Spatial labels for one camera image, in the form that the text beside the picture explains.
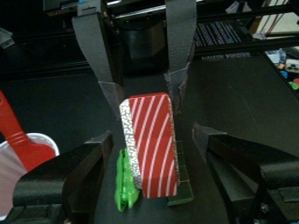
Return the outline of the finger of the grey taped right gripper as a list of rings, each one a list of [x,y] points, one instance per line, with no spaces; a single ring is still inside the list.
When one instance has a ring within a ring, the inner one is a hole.
[[[116,118],[120,118],[119,104],[126,98],[123,47],[104,0],[79,0],[72,26],[79,48],[98,77],[107,103]]]
[[[192,43],[196,29],[196,0],[164,0],[168,44],[168,72],[164,74],[172,100],[172,112],[183,107],[188,68],[192,60]]]

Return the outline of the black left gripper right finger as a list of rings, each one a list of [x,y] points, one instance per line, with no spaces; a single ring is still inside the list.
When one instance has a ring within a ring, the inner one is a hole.
[[[299,157],[199,124],[192,140],[219,188],[228,224],[299,224]]]

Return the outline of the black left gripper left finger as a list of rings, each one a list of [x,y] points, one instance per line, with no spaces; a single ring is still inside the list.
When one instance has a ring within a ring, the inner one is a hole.
[[[112,148],[106,132],[24,174],[3,224],[94,224]]]

